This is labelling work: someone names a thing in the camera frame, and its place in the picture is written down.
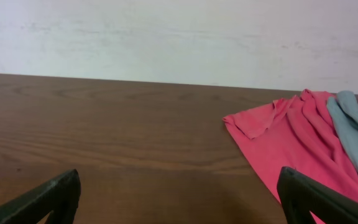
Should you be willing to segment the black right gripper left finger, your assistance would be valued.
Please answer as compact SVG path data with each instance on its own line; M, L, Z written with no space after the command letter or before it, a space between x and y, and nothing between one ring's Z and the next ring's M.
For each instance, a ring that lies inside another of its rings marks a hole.
M73 223L81 195L78 171L68 170L0 206L0 224Z

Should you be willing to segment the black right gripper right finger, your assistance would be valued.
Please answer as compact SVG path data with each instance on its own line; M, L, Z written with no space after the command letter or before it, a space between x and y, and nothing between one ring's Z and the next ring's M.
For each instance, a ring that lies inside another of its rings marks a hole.
M290 168L282 167L277 192L289 224L358 224L358 203Z

